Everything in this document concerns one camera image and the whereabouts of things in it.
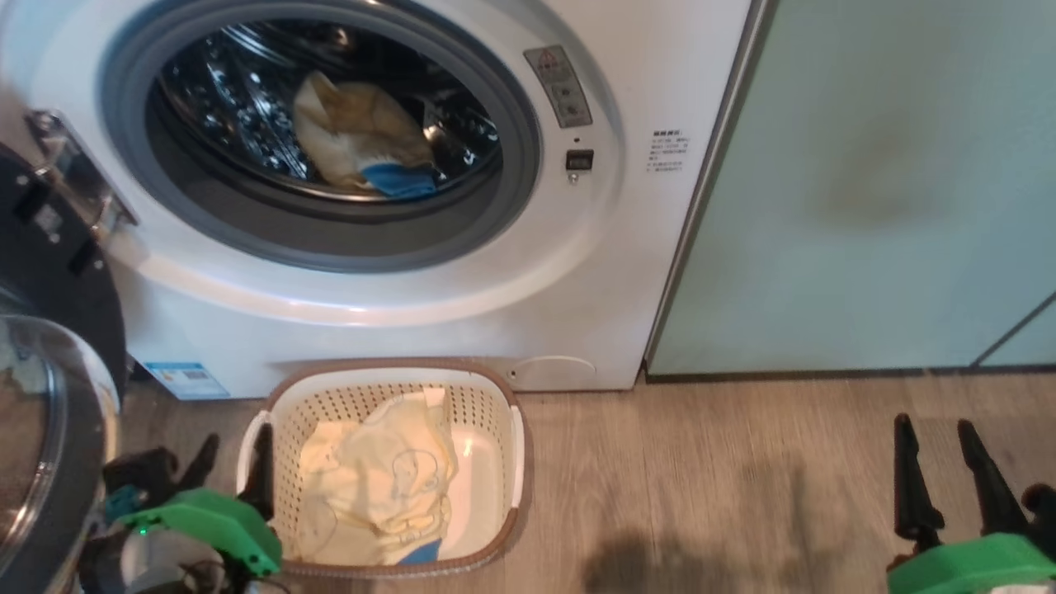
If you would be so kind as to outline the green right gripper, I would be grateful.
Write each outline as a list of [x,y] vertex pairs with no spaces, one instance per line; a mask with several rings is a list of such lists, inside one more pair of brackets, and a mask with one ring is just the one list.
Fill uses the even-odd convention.
[[941,544],[945,519],[929,497],[919,463],[919,440],[907,413],[893,423],[893,530],[911,541],[910,556],[887,572],[889,593],[983,593],[999,587],[1052,582],[1055,564],[1023,534],[1025,513],[969,420],[958,420],[965,465],[973,475],[981,538]]

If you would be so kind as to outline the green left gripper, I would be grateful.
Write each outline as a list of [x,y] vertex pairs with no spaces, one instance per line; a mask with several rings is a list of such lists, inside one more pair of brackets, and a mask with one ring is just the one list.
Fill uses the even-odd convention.
[[120,516],[117,522],[146,534],[174,530],[218,550],[248,570],[268,578],[281,570],[283,546],[269,526],[274,518],[272,428],[262,422],[252,439],[246,480],[240,495],[230,497],[204,488],[214,470],[219,433],[206,437],[177,483],[177,495],[158,507]]

